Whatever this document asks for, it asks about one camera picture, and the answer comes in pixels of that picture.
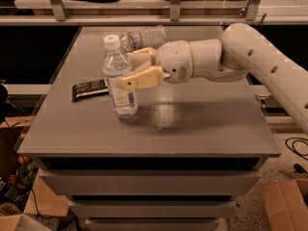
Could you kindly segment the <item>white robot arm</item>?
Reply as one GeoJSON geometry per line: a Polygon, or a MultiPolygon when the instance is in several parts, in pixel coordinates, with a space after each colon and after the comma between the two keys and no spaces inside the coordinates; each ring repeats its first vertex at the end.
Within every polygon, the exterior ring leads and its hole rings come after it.
{"type": "Polygon", "coordinates": [[[177,40],[158,49],[143,48],[130,53],[129,59],[133,70],[118,81],[127,90],[192,78],[237,82],[251,74],[308,133],[308,71],[247,24],[228,26],[219,39],[177,40]]]}

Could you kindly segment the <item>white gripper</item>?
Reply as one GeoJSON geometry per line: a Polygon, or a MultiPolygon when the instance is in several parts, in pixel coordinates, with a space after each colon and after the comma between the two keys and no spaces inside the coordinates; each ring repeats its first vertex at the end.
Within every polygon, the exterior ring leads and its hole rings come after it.
{"type": "Polygon", "coordinates": [[[192,50],[184,40],[167,42],[158,50],[136,50],[128,58],[132,69],[120,81],[126,90],[157,87],[164,80],[171,84],[186,83],[193,77],[192,50]]]}

